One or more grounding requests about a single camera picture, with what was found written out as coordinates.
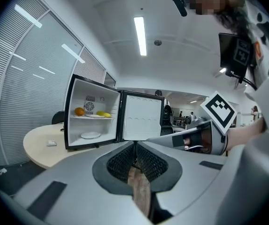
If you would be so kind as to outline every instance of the black chair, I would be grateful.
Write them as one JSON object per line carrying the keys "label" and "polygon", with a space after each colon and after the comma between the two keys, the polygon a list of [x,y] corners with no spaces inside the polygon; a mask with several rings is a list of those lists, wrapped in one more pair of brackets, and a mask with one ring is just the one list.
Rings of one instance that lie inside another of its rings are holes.
{"label": "black chair", "polygon": [[57,124],[61,122],[64,122],[64,111],[55,113],[55,115],[52,118],[52,124]]}

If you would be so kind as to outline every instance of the wooden table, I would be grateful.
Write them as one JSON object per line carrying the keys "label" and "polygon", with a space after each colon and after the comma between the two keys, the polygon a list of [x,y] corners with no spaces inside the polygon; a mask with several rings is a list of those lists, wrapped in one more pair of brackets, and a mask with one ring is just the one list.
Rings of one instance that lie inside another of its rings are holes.
{"label": "wooden table", "polygon": [[[26,134],[23,139],[23,147],[32,162],[47,169],[64,158],[95,149],[66,150],[61,128],[63,128],[63,124],[47,125],[37,127]],[[57,146],[47,147],[49,140],[55,141]]]}

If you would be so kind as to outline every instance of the fridge shelf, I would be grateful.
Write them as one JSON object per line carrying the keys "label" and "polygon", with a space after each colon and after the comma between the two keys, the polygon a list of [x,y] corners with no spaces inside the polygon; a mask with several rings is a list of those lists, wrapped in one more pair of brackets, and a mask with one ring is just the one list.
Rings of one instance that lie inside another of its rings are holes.
{"label": "fridge shelf", "polygon": [[90,118],[86,116],[76,116],[76,115],[71,115],[71,118],[77,118],[77,119],[91,119],[91,120],[112,120],[114,118]]}
{"label": "fridge shelf", "polygon": [[103,142],[106,140],[112,140],[112,139],[115,139],[115,135],[102,134],[100,137],[93,138],[93,139],[84,139],[82,137],[78,137],[77,140],[75,140],[74,142],[72,142],[70,144],[70,147],[79,146],[79,145],[83,145],[83,144],[99,143],[99,142]]}

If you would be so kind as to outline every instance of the fluorescent light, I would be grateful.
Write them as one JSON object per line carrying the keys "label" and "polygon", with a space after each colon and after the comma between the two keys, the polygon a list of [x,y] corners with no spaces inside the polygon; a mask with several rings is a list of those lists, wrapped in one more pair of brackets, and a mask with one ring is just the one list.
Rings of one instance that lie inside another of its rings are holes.
{"label": "fluorescent light", "polygon": [[35,75],[35,74],[32,74],[32,75],[44,79],[43,77],[37,76],[37,75]]}
{"label": "fluorescent light", "polygon": [[20,68],[18,68],[18,67],[15,67],[15,66],[11,66],[11,67],[16,68],[16,69],[18,69],[18,70],[20,70],[20,71],[23,71],[22,69],[20,69]]}
{"label": "fluorescent light", "polygon": [[39,68],[41,68],[42,70],[45,70],[45,71],[47,71],[47,72],[49,72],[49,73],[51,73],[51,74],[55,74],[54,72],[52,72],[52,71],[50,71],[50,70],[48,70],[48,69],[46,69],[46,68],[44,68],[44,67],[39,66]]}
{"label": "fluorescent light", "polygon": [[27,20],[33,23],[35,26],[41,28],[42,24],[38,22],[33,16],[31,16],[26,10],[21,8],[19,5],[15,5],[14,9],[22,16],[24,16]]}
{"label": "fluorescent light", "polygon": [[80,58],[77,53],[75,53],[73,50],[71,50],[67,45],[62,44],[61,47],[63,47],[69,54],[71,54],[74,58],[78,59],[81,63],[85,63],[85,61]]}
{"label": "fluorescent light", "polygon": [[20,58],[20,59],[22,59],[22,60],[24,60],[24,61],[26,61],[26,59],[25,58],[23,58],[23,57],[21,57],[21,56],[19,56],[19,55],[17,55],[17,54],[12,54],[13,56],[16,56],[16,57],[18,57],[18,58]]}
{"label": "fluorescent light", "polygon": [[135,23],[136,33],[138,35],[138,45],[139,45],[140,55],[147,56],[144,18],[135,17],[134,23]]}

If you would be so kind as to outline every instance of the fridge door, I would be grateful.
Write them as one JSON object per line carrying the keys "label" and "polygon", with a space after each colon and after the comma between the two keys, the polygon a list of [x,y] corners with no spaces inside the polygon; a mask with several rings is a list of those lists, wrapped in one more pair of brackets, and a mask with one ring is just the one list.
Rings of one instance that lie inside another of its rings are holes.
{"label": "fridge door", "polygon": [[121,91],[118,141],[145,141],[161,135],[164,97]]}
{"label": "fridge door", "polygon": [[[66,149],[115,141],[120,95],[116,89],[73,75],[64,113]],[[84,115],[76,114],[76,108],[84,110]],[[110,117],[96,117],[98,111],[109,113]]]}

